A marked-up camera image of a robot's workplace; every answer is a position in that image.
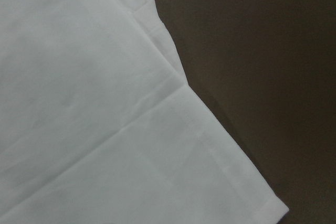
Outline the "white long-sleeve printed shirt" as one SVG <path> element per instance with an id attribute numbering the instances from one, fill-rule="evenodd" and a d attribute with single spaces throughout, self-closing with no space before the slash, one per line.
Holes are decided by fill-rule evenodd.
<path id="1" fill-rule="evenodd" d="M 154 0 L 1 0 L 1 223 L 278 223 Z"/>

